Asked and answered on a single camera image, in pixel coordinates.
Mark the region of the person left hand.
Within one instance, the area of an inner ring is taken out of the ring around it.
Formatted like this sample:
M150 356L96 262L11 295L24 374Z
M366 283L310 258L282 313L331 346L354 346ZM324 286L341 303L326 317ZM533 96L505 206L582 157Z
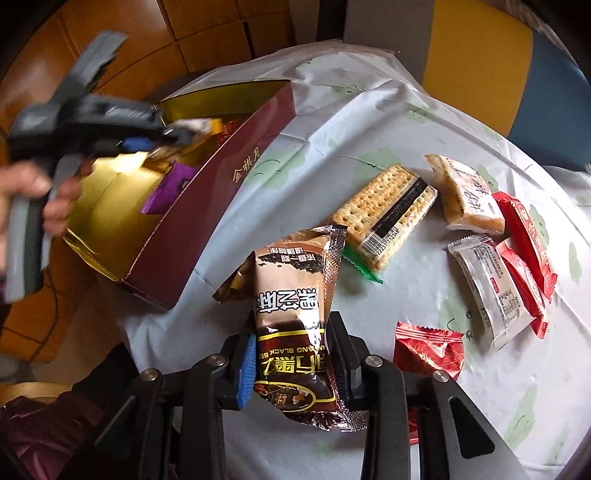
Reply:
M62 236L68 225L68 217L74 201L81 195L81 179L92 171L93 161L85 159L77 173L64 181L56 197L43 209L43 229L53 237ZM42 198L51 190L48 175L32 161L21 161L1 167L1 271L6 270L6 244L11 200L21 195L33 199Z

